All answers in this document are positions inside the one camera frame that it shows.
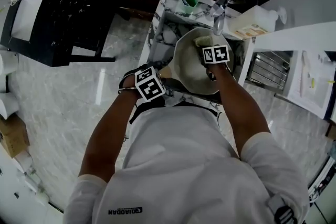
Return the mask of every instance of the kitchen counter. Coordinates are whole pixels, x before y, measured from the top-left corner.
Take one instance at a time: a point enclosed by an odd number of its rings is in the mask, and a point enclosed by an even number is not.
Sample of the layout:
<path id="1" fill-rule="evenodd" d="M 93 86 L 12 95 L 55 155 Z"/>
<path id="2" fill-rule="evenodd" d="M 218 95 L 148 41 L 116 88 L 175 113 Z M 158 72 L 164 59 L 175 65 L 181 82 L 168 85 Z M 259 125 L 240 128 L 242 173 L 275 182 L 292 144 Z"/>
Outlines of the kitchen counter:
<path id="1" fill-rule="evenodd" d="M 171 61 L 176 42 L 183 35 L 195 27 L 212 28 L 214 20 L 210 17 L 209 11 L 214 3 L 215 1 L 213 0 L 199 0 L 193 14 L 187 14 L 181 9 L 179 0 L 160 0 L 145 40 L 139 66 L 147 62 L 153 62 L 154 67 L 161 69 Z M 238 72 L 235 77 L 237 77 L 237 80 L 240 76 L 239 70 L 241 70 L 239 66 L 242 66 L 244 62 L 243 57 L 241 57 L 244 52 L 244 46 L 240 40 L 229 32 L 227 25 L 231 18 L 238 15 L 240 15 L 239 12 L 227 8 L 223 31 L 223 35 L 228 40 L 232 50 L 237 52 L 235 54 L 236 70 Z M 223 109 L 220 105 L 219 92 L 213 95 L 191 94 L 179 81 L 174 79 L 168 79 L 164 84 L 167 105 L 174 105 L 180 101 L 187 100 L 211 109 Z"/>

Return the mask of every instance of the marble floor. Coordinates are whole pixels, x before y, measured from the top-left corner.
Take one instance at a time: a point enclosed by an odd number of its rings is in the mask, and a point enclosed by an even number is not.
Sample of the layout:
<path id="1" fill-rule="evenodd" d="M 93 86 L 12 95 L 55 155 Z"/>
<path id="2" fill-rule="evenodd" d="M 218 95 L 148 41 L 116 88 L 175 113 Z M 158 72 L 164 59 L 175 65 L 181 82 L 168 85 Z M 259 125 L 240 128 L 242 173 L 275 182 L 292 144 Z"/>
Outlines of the marble floor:
<path id="1" fill-rule="evenodd" d="M 115 63 L 72 63 L 51 68 L 24 56 L 9 76 L 9 88 L 19 101 L 19 116 L 25 121 L 29 152 L 50 200 L 64 209 L 78 175 L 81 160 L 98 121 L 117 96 L 124 73 L 137 66 L 149 22 L 113 20 L 103 56 L 118 55 Z M 74 53 L 84 55 L 83 49 Z M 273 136 L 294 158 L 311 181 L 331 146 L 324 134 L 328 124 L 315 115 L 276 99 L 264 89 L 245 85 L 263 111 Z M 234 144 L 225 114 L 220 129 Z M 117 167 L 129 148 L 124 143 Z"/>

